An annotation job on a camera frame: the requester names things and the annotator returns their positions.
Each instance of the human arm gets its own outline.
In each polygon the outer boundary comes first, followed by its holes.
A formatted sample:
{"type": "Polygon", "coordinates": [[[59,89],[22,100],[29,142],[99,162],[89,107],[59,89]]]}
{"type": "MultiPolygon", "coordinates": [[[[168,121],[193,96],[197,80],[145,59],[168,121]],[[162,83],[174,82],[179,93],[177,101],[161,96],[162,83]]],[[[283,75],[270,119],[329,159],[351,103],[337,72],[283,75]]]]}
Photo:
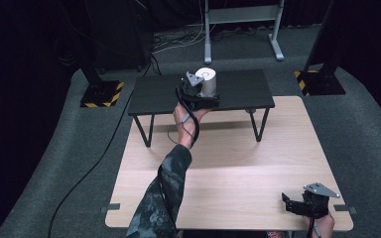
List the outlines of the human arm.
{"type": "MultiPolygon", "coordinates": [[[[305,221],[305,224],[309,228],[309,225],[311,223],[311,218],[304,216],[303,219],[305,221]]],[[[322,218],[315,219],[315,223],[317,224],[317,227],[320,230],[321,238],[332,237],[332,231],[333,231],[333,226],[335,224],[335,221],[330,213],[322,218]]],[[[315,230],[312,234],[312,237],[318,238],[318,235],[315,232],[315,230]]]]}
{"type": "MultiPolygon", "coordinates": [[[[208,111],[199,110],[193,115],[200,122],[208,111]]],[[[178,144],[166,155],[160,173],[148,186],[129,225],[128,238],[176,237],[175,222],[184,196],[186,171],[191,165],[190,148],[195,132],[193,120],[183,122],[186,114],[178,103],[174,112],[179,132],[178,144]]]]}

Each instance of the camouflage sleeve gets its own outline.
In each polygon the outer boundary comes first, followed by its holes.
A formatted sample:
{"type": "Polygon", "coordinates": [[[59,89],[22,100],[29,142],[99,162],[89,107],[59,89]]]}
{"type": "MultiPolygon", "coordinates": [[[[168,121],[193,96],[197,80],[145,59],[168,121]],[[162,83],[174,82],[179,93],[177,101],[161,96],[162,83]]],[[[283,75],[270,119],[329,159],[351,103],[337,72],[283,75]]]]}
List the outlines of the camouflage sleeve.
{"type": "MultiPolygon", "coordinates": [[[[184,197],[186,171],[190,165],[191,153],[182,145],[176,145],[162,162],[163,188],[175,222],[184,197]]],[[[158,179],[154,178],[148,186],[129,224],[126,237],[176,237],[176,226],[163,201],[158,179]]]]}

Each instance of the white cup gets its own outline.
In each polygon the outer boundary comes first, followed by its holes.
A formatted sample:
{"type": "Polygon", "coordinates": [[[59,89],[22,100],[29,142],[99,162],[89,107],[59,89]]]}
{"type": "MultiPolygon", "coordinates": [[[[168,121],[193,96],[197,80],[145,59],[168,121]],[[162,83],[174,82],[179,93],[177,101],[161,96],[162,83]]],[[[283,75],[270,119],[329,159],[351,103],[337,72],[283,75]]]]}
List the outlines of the white cup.
{"type": "Polygon", "coordinates": [[[202,90],[200,96],[213,97],[216,93],[216,76],[215,71],[209,67],[200,68],[196,73],[196,76],[203,77],[202,90]]]}

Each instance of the black table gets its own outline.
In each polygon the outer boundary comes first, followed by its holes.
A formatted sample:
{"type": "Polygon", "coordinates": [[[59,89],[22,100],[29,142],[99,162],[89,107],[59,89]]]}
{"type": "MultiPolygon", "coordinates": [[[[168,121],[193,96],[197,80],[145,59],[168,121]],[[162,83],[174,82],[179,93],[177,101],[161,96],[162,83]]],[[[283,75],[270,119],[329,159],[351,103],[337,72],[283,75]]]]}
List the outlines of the black table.
{"type": "MultiPolygon", "coordinates": [[[[185,72],[176,75],[137,78],[128,115],[135,119],[147,147],[151,147],[155,115],[173,113],[178,103],[175,89],[182,78],[186,78],[185,72]],[[148,139],[138,119],[138,116],[143,115],[152,116],[148,139]]],[[[263,70],[218,71],[216,90],[219,93],[220,102],[213,111],[246,110],[252,121],[256,141],[260,142],[269,109],[275,107],[263,70]],[[258,133],[253,113],[256,109],[264,108],[264,117],[258,133]]]]}

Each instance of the light wooden tabletop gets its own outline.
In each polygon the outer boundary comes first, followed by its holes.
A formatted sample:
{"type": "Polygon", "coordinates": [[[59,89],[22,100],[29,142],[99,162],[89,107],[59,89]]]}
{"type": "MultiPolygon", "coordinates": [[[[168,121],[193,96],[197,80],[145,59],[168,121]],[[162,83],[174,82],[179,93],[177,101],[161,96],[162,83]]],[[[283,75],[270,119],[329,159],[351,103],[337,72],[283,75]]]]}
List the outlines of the light wooden tabletop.
{"type": "MultiPolygon", "coordinates": [[[[261,142],[256,142],[245,111],[208,113],[191,149],[179,229],[305,230],[301,216],[286,211],[281,193],[302,201],[303,185],[320,181],[340,193],[300,97],[274,97],[261,142]]],[[[263,110],[255,113],[258,126],[263,110]]],[[[150,116],[140,117],[148,131],[150,116]]],[[[177,138],[172,115],[158,115],[153,144],[144,145],[133,123],[108,210],[109,227],[128,227],[157,168],[177,138]]],[[[335,211],[341,198],[329,199],[335,231],[352,229],[347,211],[335,211]]]]}

